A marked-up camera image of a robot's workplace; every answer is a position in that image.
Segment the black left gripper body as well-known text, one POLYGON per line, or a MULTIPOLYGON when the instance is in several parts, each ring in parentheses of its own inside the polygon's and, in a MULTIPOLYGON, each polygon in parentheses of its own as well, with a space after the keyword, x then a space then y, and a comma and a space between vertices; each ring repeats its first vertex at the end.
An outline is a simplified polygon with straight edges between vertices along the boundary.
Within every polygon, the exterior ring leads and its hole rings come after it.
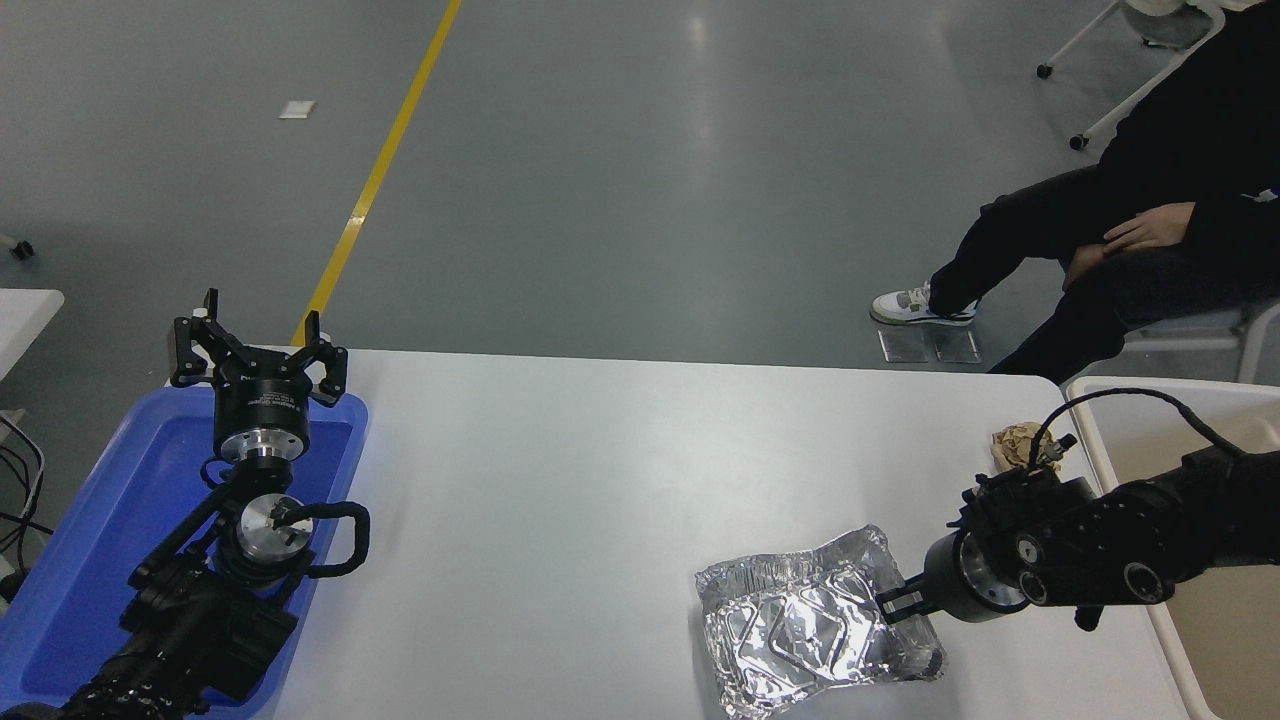
POLYGON ((306 375, 215 380, 214 445, 221 447, 255 430, 279 430, 307 447, 311 389, 312 382, 306 375))

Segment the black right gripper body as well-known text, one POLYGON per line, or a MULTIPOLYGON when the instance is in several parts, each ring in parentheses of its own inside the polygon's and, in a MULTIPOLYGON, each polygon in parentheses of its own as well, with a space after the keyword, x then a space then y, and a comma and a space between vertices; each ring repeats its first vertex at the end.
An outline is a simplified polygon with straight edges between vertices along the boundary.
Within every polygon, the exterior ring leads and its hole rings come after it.
POLYGON ((986 621, 986 606, 963 574, 965 538, 965 532, 956 530, 937 539, 927 551, 922 569, 924 615, 945 612, 964 623, 986 621))

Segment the person's hand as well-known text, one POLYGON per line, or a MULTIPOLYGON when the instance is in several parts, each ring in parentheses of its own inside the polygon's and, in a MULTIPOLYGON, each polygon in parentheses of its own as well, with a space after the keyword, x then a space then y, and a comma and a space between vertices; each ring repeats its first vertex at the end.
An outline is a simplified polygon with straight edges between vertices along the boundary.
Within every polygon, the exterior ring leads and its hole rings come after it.
POLYGON ((1061 290, 1066 293, 1078 281, 1084 278, 1107 259, 1105 243, 1088 243, 1075 249, 1066 260, 1061 290))
POLYGON ((1103 234, 1103 255, 1180 245, 1196 210, 1194 202, 1171 202, 1135 214, 1103 234))

